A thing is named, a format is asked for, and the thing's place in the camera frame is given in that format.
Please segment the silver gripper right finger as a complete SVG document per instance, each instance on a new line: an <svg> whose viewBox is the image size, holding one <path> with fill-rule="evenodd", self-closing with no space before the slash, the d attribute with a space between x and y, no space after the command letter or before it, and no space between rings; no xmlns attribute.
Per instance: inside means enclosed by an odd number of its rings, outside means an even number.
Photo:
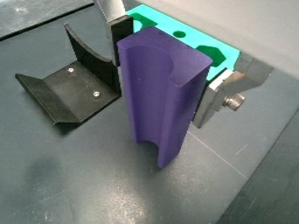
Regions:
<svg viewBox="0 0 299 224"><path fill-rule="evenodd" d="M236 111L245 100L240 93L258 87L272 70L267 63L241 52L233 69L224 68L205 85L192 118L193 126L200 128L222 107Z"/></svg>

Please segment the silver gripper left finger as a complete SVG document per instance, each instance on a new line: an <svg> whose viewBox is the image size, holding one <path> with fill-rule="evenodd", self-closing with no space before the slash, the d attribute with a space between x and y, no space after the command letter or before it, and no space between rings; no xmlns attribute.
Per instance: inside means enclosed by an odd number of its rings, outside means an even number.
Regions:
<svg viewBox="0 0 299 224"><path fill-rule="evenodd" d="M126 15L122 0L93 0L93 3L106 24L112 60L113 64L118 66L117 41L133 33L133 18Z"/></svg>

